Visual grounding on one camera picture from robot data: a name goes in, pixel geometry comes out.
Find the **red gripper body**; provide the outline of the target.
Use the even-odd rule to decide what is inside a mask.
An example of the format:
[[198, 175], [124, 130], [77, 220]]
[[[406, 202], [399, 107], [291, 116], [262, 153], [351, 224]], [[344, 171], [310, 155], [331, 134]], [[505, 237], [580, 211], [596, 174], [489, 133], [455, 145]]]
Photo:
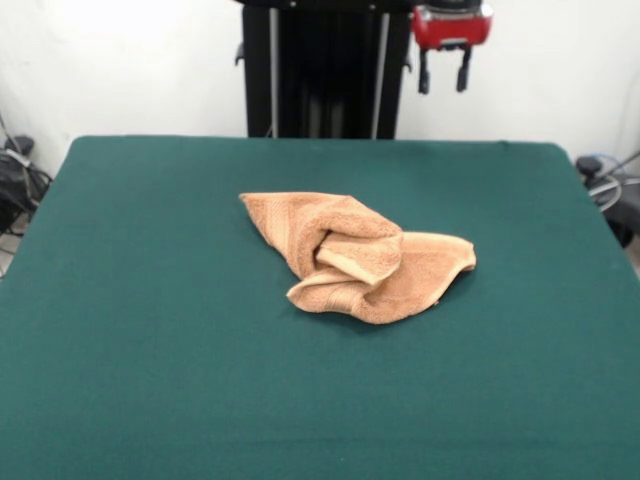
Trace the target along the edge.
[[411, 30], [421, 50], [443, 50], [482, 45], [492, 27], [492, 8], [480, 3], [470, 9], [437, 10], [423, 4], [414, 8]]

